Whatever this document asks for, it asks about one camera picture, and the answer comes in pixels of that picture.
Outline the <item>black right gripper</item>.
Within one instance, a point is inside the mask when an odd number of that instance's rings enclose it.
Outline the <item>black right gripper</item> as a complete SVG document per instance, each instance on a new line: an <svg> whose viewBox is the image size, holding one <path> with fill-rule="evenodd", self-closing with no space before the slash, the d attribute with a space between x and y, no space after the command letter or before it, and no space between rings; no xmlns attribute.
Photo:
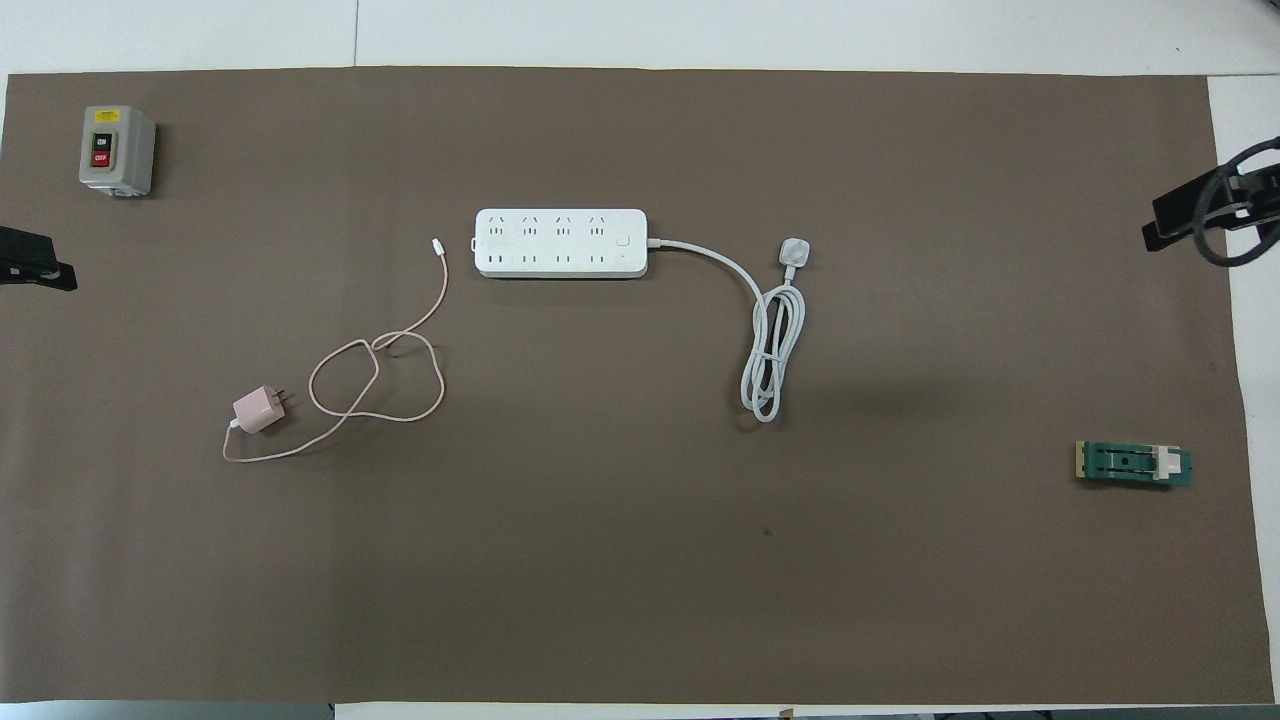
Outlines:
<svg viewBox="0 0 1280 720"><path fill-rule="evenodd" d="M1193 211L1206 187L1212 187L1204 228L1224 231L1271 231L1279 220L1279 165L1240 170L1226 165L1225 179L1211 184L1212 172L1158 196L1153 202L1155 219L1142 227L1148 252L1161 251L1192 233Z"/></svg>

